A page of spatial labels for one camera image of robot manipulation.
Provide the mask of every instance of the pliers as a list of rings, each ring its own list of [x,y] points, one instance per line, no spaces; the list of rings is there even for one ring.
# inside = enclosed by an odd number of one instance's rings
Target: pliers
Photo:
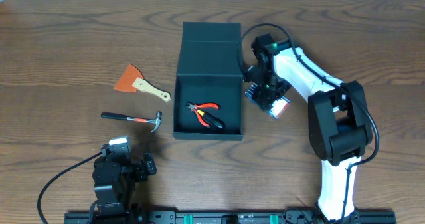
[[[218,129],[223,129],[224,128],[224,124],[221,120],[219,120],[218,118],[214,117],[213,115],[200,110],[200,108],[214,108],[214,109],[219,109],[220,106],[218,104],[215,103],[206,103],[206,104],[192,104],[191,102],[186,102],[186,107],[189,108],[190,110],[192,110],[198,118],[198,121],[207,128],[211,128],[211,126],[213,126],[214,128],[218,128]]]

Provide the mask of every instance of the green clip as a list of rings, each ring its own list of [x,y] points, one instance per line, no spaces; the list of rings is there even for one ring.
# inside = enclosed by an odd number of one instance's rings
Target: green clip
[[[279,224],[279,216],[270,215],[270,224]]]
[[[193,224],[193,216],[192,215],[185,215],[183,217],[183,223],[184,224]]]

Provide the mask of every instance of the hammer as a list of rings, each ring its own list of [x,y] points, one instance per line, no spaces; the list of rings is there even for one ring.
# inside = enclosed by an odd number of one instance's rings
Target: hammer
[[[157,117],[156,117],[156,119],[153,119],[153,120],[146,119],[146,118],[134,118],[134,117],[130,117],[130,116],[127,116],[127,115],[124,115],[124,114],[114,114],[114,113],[111,113],[111,112],[103,112],[100,116],[102,118],[110,118],[110,119],[116,119],[116,120],[144,122],[144,123],[148,123],[148,124],[155,124],[155,128],[151,131],[151,132],[154,132],[159,128],[159,125],[161,125],[162,113],[157,112]]]

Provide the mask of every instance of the cable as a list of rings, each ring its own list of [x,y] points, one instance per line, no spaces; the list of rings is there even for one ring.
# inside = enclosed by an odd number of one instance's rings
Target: cable
[[[56,181],[56,179],[58,179],[60,176],[62,176],[62,175],[64,175],[65,173],[67,173],[67,172],[69,172],[70,170],[72,170],[72,169],[74,169],[74,168],[76,168],[76,167],[78,167],[78,166],[80,166],[80,165],[82,165],[82,164],[85,164],[86,162],[88,162],[88,161],[90,161],[90,160],[92,160],[93,158],[95,158],[95,157],[97,157],[97,156],[99,156],[100,154],[102,154],[102,152],[98,152],[97,154],[94,154],[93,156],[91,156],[91,157],[89,157],[89,158],[87,158],[87,159],[85,159],[85,160],[82,160],[81,162],[79,162],[79,163],[77,163],[77,164],[75,164],[75,165],[73,165],[73,166],[70,166],[69,168],[67,168],[67,169],[65,169],[65,170],[63,170],[63,171],[61,171],[58,175],[56,175],[54,178],[52,178],[46,185],[45,185],[45,187],[41,190],[41,192],[40,192],[40,195],[39,195],[39,198],[37,199],[37,211],[39,212],[39,216],[40,216],[40,219],[41,219],[41,221],[44,223],[44,224],[48,224],[48,222],[47,222],[47,220],[46,220],[46,218],[44,217],[44,215],[43,215],[43,211],[41,210],[41,198],[43,198],[43,195],[44,195],[44,193],[45,193],[45,191],[47,190],[47,188],[54,182],[54,181]]]
[[[350,175],[351,175],[351,168],[357,165],[361,165],[361,164],[365,164],[369,161],[371,161],[378,153],[379,150],[379,132],[378,132],[378,128],[377,128],[377,124],[375,123],[375,121],[373,120],[371,114],[369,113],[369,111],[367,111],[367,109],[363,106],[363,104],[354,96],[351,95],[351,93],[347,90],[345,90],[344,88],[341,88],[339,85],[334,84],[330,81],[328,81],[326,79],[326,77],[321,76],[320,74],[318,74],[315,70],[313,70],[310,66],[308,66],[302,59],[301,56],[298,55],[296,48],[295,48],[295,43],[294,40],[292,40],[291,35],[281,26],[279,25],[275,25],[275,24],[271,24],[271,23],[261,23],[258,25],[254,25],[253,27],[249,28],[247,31],[245,31],[245,33],[242,35],[242,37],[239,40],[239,44],[238,44],[238,50],[236,52],[236,59],[238,61],[238,66],[239,69],[241,70],[244,79],[246,78],[246,71],[243,69],[243,57],[242,57],[242,62],[240,60],[240,50],[241,50],[241,46],[242,46],[242,40],[244,39],[244,37],[253,29],[257,28],[257,27],[263,27],[263,26],[271,26],[271,27],[275,27],[278,28],[279,30],[281,30],[288,38],[288,41],[291,45],[292,48],[292,52],[294,52],[294,55],[297,58],[297,61],[299,61],[306,69],[308,69],[308,71],[310,71],[311,73],[313,73],[316,77],[318,77],[322,82],[334,87],[335,89],[337,89],[338,91],[342,92],[345,96],[347,96],[348,98],[350,98],[361,110],[362,112],[367,116],[367,118],[369,119],[369,121],[371,122],[371,126],[373,129],[373,133],[375,135],[375,148],[373,150],[373,153],[366,159],[355,162],[353,164],[350,164],[347,168],[347,181],[345,184],[345,196],[344,196],[344,201],[343,201],[343,210],[342,210],[342,215],[341,215],[341,222],[344,219],[344,215],[345,215],[345,208],[347,205],[347,199],[348,199],[348,189],[349,189],[349,183],[350,183]]]

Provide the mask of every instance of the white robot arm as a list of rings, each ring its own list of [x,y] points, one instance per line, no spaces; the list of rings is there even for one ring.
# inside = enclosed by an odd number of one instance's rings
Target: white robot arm
[[[353,164],[361,161],[372,139],[370,122],[358,106],[361,103],[366,107],[363,88],[358,82],[345,84],[328,75],[300,47],[294,50],[289,41],[274,42],[267,34],[256,37],[251,47],[258,66],[244,73],[246,80],[254,83],[246,96],[274,118],[289,106],[290,101],[283,96],[289,87],[304,98],[309,107],[310,143],[322,159],[322,190],[317,205],[328,221],[348,217],[355,209],[357,166]],[[337,111],[347,111],[347,116],[337,120]]]
[[[306,57],[301,48],[296,48],[297,53],[301,55],[304,62],[321,76],[327,78],[328,81],[336,85],[343,83],[337,78],[329,76],[326,72],[320,69],[310,59]],[[276,75],[288,81],[299,94],[308,102],[308,97],[316,92],[328,92],[334,87],[323,83],[320,79],[306,69],[294,55],[292,49],[285,49],[274,56],[273,60],[274,71]],[[345,180],[347,179],[347,168],[349,164],[360,161],[361,157],[352,157],[339,163],[338,166],[333,166],[329,161],[321,161],[322,166],[322,188],[318,202],[318,206],[328,220],[341,218],[343,209],[343,200],[345,195]],[[345,207],[345,216],[350,215],[354,211],[353,205],[353,189],[356,166],[351,170],[349,182],[349,193],[347,204]]]

